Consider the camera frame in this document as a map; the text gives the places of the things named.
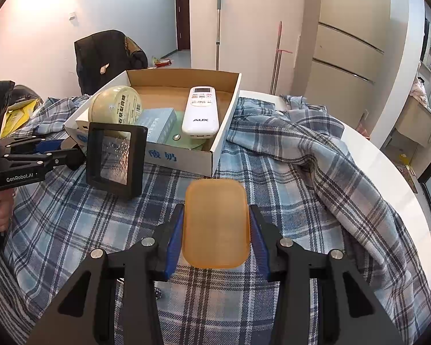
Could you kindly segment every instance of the plaid blanket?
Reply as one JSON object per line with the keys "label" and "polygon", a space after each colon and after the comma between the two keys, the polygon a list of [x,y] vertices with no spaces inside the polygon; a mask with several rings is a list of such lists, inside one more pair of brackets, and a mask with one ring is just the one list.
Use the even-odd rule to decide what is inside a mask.
{"label": "plaid blanket", "polygon": [[[340,140],[342,124],[301,97],[285,100],[291,110],[239,99],[216,177],[241,182],[249,203],[304,248],[344,250],[405,343],[413,343],[431,320],[431,291],[402,220],[355,166]],[[67,118],[78,101],[48,100],[20,133],[47,128],[59,137],[59,127],[50,126]],[[143,194],[130,201],[89,187],[83,166],[55,168],[44,182],[19,188],[4,252],[11,273],[0,273],[0,321],[16,341],[25,342],[33,321],[92,249],[116,252],[151,236],[197,178],[145,164]],[[21,295],[10,292],[16,286],[8,283],[11,277]],[[181,256],[170,281],[157,285],[163,291],[157,305],[166,344],[269,342],[278,285],[263,280],[253,253],[236,269],[217,270],[194,268]],[[318,293],[316,282],[310,285],[309,343],[316,344]],[[117,292],[116,343],[121,343],[121,285]]]}

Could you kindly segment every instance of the human hand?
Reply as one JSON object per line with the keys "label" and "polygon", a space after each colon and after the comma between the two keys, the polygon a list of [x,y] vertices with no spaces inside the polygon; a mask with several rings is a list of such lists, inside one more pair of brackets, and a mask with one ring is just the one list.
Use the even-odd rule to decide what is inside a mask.
{"label": "human hand", "polygon": [[0,232],[9,227],[14,208],[14,189],[0,191]]}

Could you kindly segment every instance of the blue gripper pad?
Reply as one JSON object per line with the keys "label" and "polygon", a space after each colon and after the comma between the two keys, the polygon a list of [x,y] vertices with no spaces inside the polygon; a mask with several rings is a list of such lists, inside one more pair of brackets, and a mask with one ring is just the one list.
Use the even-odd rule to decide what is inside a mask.
{"label": "blue gripper pad", "polygon": [[269,253],[267,249],[267,245],[263,240],[262,233],[260,231],[260,226],[255,218],[255,214],[252,211],[252,207],[249,206],[249,223],[251,229],[251,244],[252,249],[254,250],[255,260],[257,262],[257,267],[259,272],[268,280],[270,275],[270,266],[269,266]]}
{"label": "blue gripper pad", "polygon": [[61,144],[64,140],[46,140],[38,143],[35,146],[36,153],[46,153],[51,152],[53,150],[61,149]]}
{"label": "blue gripper pad", "polygon": [[182,207],[177,217],[176,225],[172,232],[171,239],[169,240],[168,248],[166,251],[166,267],[164,269],[164,276],[169,280],[174,273],[179,262],[180,250],[182,249],[182,231],[184,225],[184,208]]}

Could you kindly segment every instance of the metal pole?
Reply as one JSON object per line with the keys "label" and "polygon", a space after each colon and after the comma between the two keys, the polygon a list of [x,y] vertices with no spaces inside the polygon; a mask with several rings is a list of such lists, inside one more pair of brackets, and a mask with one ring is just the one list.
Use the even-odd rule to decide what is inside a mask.
{"label": "metal pole", "polygon": [[272,95],[276,94],[276,85],[278,84],[279,67],[281,66],[281,56],[283,55],[283,52],[293,54],[290,50],[286,50],[286,49],[279,49],[278,50],[278,65],[276,66],[276,73],[274,75],[274,86],[273,86]]}
{"label": "metal pole", "polygon": [[283,51],[282,50],[277,50],[276,54],[278,56],[278,65],[276,66],[276,69],[275,69],[274,86],[273,86],[273,93],[272,93],[272,95],[274,95],[276,93],[276,85],[278,84],[278,76],[279,76],[279,66],[281,66],[281,55],[283,54]]}
{"label": "metal pole", "polygon": [[272,84],[270,86],[270,95],[273,95],[273,86],[274,86],[274,80],[275,80],[275,75],[276,75],[276,66],[278,63],[278,53],[279,53],[279,43],[281,41],[281,33],[283,31],[283,22],[280,21],[279,22],[279,26],[278,26],[278,40],[276,42],[276,53],[274,56],[274,65],[273,65],[273,75],[272,75]]}
{"label": "metal pole", "polygon": [[222,0],[217,0],[217,39],[215,40],[215,69],[219,70],[219,47],[220,47],[220,11],[222,8]]}

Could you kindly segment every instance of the white round table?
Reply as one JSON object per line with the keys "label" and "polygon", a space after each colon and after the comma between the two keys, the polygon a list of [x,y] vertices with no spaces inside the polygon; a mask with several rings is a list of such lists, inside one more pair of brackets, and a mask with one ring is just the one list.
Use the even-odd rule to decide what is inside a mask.
{"label": "white round table", "polygon": [[[287,109],[284,100],[278,96],[252,91],[240,91],[239,96],[273,102],[278,110]],[[356,165],[401,216],[417,248],[431,289],[431,235],[415,194],[391,161],[361,134],[345,125],[341,139],[348,146]]]}

